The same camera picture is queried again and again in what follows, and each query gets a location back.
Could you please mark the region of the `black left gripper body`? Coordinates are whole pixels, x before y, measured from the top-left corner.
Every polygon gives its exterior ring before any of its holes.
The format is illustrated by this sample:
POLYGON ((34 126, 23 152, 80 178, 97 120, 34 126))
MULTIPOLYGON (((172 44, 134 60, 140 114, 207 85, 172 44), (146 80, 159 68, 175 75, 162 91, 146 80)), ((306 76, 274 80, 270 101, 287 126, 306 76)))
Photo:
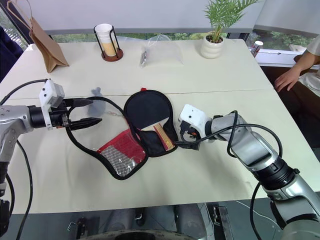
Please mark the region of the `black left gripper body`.
POLYGON ((49 113, 51 125, 56 128, 72 128, 72 121, 69 119, 71 111, 74 109, 74 98, 67 98, 57 107, 52 107, 49 113))

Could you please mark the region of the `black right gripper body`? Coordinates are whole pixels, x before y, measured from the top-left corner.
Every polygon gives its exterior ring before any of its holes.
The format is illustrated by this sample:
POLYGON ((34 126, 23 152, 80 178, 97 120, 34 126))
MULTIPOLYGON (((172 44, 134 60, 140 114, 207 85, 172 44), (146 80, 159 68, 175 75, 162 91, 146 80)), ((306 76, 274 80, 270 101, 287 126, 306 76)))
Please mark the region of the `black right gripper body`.
POLYGON ((201 135, 190 123, 182 120, 179 127, 179 134, 182 143, 199 143, 201 135))

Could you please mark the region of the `person's bare hand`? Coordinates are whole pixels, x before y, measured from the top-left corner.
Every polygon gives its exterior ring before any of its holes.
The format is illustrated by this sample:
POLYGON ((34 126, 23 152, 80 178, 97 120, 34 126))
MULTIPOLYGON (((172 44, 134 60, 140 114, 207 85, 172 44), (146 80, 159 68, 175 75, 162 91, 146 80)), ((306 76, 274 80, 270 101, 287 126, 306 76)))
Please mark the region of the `person's bare hand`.
POLYGON ((274 88, 279 93, 283 89, 290 91, 292 87, 297 83, 302 70, 300 68, 293 67, 280 75, 274 82, 274 88))

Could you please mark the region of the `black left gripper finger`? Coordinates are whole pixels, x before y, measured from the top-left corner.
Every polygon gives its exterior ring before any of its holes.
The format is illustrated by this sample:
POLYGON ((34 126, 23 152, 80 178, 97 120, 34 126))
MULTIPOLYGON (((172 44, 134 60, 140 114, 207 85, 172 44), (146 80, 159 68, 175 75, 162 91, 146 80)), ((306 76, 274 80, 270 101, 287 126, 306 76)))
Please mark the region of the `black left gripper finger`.
POLYGON ((94 125, 97 125, 101 121, 102 121, 101 118, 96 118, 96 117, 87 117, 87 118, 82 118, 82 119, 76 120, 76 121, 70 120, 68 128, 71 131, 86 129, 86 128, 92 127, 94 125))
POLYGON ((78 107, 88 106, 88 105, 90 105, 92 103, 93 103, 93 101, 91 99, 88 99, 88 98, 73 98, 71 106, 73 108, 78 108, 78 107))

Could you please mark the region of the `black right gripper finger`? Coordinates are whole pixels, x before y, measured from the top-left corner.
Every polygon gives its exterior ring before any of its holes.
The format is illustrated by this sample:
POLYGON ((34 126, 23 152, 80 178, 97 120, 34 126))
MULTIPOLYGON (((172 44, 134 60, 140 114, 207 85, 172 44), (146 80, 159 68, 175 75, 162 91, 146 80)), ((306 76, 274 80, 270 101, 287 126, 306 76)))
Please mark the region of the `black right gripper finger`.
POLYGON ((193 142, 188 143, 185 141, 176 141, 174 144, 182 149, 190 149, 190 150, 198 151, 200 148, 200 143, 193 143, 193 142))

